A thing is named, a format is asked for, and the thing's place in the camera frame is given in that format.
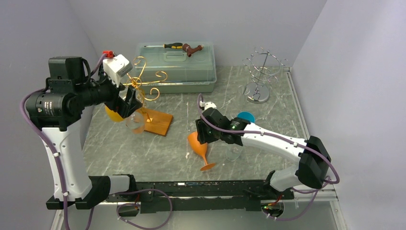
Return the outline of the orange plastic wine glass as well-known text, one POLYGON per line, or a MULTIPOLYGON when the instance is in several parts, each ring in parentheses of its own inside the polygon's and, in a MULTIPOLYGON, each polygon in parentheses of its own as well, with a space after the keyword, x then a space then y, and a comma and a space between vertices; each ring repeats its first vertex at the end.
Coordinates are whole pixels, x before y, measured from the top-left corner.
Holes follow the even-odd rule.
POLYGON ((187 141, 192 148, 193 152, 200 156, 203 161, 204 161, 204 166, 200 169, 200 171, 207 171, 212 169, 214 166, 216 166, 215 163, 209 163, 207 158, 206 158, 206 153, 207 153, 207 148, 208 145, 207 143, 201 144, 198 140, 198 133, 197 131, 190 133, 187 136, 187 141))

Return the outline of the yellow frosted wine glass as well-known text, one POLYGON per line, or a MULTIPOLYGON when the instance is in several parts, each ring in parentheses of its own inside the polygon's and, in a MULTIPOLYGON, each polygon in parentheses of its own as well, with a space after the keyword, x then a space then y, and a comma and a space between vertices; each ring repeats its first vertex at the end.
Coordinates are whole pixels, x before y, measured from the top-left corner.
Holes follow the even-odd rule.
POLYGON ((123 122, 125 118, 121 117, 117 112, 109 109, 106 105, 104 106, 105 112, 107 116, 113 121, 113 122, 123 122))

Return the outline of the clear stemless glass front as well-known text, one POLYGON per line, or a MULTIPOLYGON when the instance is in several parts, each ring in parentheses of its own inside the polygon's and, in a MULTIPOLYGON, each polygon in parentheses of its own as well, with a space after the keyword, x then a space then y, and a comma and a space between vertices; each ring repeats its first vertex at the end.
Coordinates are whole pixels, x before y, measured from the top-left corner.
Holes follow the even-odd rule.
POLYGON ((226 150, 226 159, 228 161, 235 161, 237 160, 243 151, 243 147, 239 145, 229 145, 226 150))

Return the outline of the clear wine glass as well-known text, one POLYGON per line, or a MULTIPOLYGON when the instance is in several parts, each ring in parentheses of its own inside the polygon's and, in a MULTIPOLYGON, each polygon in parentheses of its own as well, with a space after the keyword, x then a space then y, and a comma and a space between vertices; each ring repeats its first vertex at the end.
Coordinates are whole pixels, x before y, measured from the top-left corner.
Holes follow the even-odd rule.
POLYGON ((125 119, 125 125, 134 134, 140 134, 145 130, 145 120, 141 113, 134 112, 125 119))

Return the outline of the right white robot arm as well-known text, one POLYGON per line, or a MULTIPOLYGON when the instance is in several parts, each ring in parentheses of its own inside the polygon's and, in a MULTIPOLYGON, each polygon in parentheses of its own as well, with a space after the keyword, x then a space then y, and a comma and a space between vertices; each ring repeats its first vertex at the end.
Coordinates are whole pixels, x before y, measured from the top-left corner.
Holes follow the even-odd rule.
POLYGON ((264 185, 264 194, 277 198, 282 191, 298 185, 321 189, 327 184, 331 157, 318 137, 309 139, 284 136, 246 119, 228 119, 215 108, 199 109, 195 121, 201 144, 221 140, 227 144, 255 147, 288 159, 292 166, 272 172, 264 185))

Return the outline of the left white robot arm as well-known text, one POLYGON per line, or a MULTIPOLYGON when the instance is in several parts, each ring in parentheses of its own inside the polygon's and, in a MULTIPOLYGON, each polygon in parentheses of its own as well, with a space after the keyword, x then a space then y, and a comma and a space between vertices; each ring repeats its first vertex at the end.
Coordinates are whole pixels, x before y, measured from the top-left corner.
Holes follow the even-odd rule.
POLYGON ((103 104, 120 118, 128 118, 142 103, 136 88, 125 89, 121 78, 132 64, 123 55, 105 53, 95 70, 82 57, 52 57, 50 76, 42 90, 21 102, 21 112, 41 138, 50 163, 54 193, 47 200, 49 210, 91 209, 118 193, 125 201, 136 198, 138 188, 131 174, 90 176, 87 173, 81 143, 81 118, 90 106, 103 104))

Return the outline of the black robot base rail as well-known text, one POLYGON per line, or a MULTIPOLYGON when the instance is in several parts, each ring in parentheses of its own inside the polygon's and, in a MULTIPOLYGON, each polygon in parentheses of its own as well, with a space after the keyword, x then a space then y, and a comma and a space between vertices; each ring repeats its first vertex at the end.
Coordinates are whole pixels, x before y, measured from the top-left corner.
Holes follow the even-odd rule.
POLYGON ((137 203, 140 213, 160 211, 261 211, 267 203, 292 200, 293 191, 278 192, 265 180, 138 182, 138 195, 109 195, 108 203, 137 203))

